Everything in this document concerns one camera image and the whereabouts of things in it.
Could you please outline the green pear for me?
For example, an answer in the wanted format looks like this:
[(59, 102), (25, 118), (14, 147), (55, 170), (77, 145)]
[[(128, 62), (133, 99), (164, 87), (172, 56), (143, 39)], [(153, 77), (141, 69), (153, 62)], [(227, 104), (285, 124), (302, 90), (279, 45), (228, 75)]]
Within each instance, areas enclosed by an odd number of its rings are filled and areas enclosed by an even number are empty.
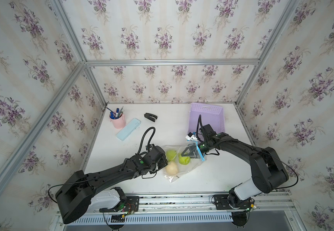
[(191, 158), (190, 157), (183, 157), (182, 154), (178, 155), (178, 162), (181, 165), (188, 165), (191, 162)]
[(166, 151), (166, 158), (167, 158), (168, 162), (174, 161), (175, 158), (176, 158), (176, 156), (177, 156), (176, 150), (168, 150), (168, 151)]

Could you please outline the clear zip-top plastic bag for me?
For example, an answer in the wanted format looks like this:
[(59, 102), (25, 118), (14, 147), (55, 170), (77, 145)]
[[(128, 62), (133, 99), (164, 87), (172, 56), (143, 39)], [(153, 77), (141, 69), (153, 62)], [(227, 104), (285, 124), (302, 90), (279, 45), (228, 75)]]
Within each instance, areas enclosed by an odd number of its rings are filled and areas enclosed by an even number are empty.
[(181, 145), (164, 145), (162, 148), (167, 158), (167, 166), (162, 171), (170, 183), (195, 170), (207, 160), (195, 141), (187, 141)]

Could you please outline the yellow pear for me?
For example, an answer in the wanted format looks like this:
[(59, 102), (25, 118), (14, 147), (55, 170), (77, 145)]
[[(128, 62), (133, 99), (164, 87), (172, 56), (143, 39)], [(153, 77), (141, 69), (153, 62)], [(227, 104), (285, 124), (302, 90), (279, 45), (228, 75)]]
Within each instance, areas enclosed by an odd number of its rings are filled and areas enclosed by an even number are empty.
[(175, 176), (179, 173), (178, 165), (174, 161), (169, 162), (165, 170), (168, 176)]

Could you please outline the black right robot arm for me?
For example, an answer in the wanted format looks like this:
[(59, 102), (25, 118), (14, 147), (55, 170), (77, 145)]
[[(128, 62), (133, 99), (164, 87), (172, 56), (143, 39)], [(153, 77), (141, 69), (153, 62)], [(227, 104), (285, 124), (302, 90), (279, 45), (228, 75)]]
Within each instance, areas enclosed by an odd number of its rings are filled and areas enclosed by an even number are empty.
[(280, 160), (273, 148), (252, 146), (224, 132), (216, 133), (211, 125), (202, 124), (201, 117), (198, 117), (196, 132), (187, 137), (195, 143), (182, 152), (182, 157), (196, 157), (203, 161), (212, 150), (215, 150), (215, 156), (225, 151), (250, 165), (250, 179), (231, 188), (227, 195), (213, 196), (212, 203), (218, 210), (229, 208), (249, 212), (254, 207), (254, 196), (283, 189), (282, 184), (289, 180), (287, 169), (290, 166)]

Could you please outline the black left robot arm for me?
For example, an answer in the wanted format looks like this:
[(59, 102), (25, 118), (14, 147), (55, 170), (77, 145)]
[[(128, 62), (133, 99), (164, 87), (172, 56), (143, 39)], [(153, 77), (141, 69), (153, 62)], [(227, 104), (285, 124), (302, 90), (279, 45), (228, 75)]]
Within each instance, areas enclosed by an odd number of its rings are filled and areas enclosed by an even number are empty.
[(62, 221), (70, 224), (82, 217), (88, 210), (91, 200), (103, 190), (126, 180), (142, 177), (146, 174), (156, 174), (168, 165), (165, 151), (151, 143), (156, 132), (155, 127), (148, 128), (142, 136), (139, 149), (135, 155), (126, 158), (118, 166), (94, 173), (85, 174), (83, 170), (76, 171), (63, 184), (55, 198)]

